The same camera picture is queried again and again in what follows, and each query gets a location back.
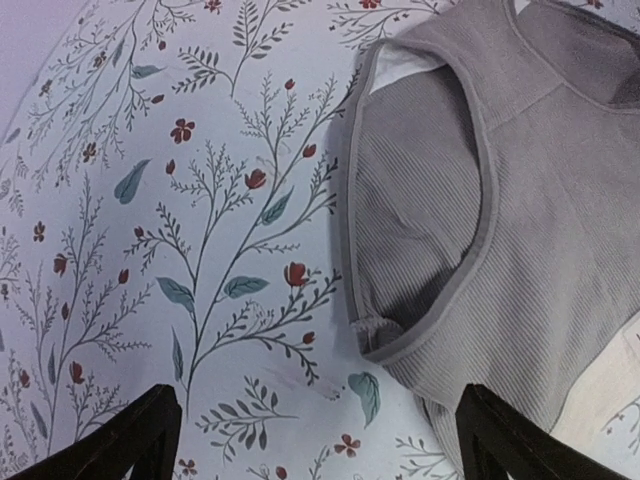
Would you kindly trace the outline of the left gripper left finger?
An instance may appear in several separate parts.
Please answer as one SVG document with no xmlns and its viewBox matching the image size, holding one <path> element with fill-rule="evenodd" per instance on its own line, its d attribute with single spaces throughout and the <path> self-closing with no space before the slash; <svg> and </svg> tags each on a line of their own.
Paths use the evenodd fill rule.
<svg viewBox="0 0 640 480">
<path fill-rule="evenodd" d="M 14 480 L 173 476 L 182 422 L 175 390 L 156 384 L 92 433 L 13 474 Z"/>
</svg>

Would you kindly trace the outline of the taupe underwear cream waistband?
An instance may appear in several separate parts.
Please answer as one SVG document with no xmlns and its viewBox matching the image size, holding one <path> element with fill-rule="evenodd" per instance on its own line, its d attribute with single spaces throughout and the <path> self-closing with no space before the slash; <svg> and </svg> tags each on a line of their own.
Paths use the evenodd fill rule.
<svg viewBox="0 0 640 480">
<path fill-rule="evenodd" d="M 639 36 L 563 1 L 463 1 L 373 43 L 342 255 L 362 356 L 463 467 L 470 384 L 582 452 L 639 396 Z"/>
</svg>

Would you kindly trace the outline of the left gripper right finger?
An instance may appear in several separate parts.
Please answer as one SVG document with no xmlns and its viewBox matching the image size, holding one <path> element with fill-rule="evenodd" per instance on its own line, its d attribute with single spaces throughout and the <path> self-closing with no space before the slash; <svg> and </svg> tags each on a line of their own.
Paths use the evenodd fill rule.
<svg viewBox="0 0 640 480">
<path fill-rule="evenodd" d="M 465 387 L 455 418 L 466 480 L 620 480 L 481 384 Z"/>
</svg>

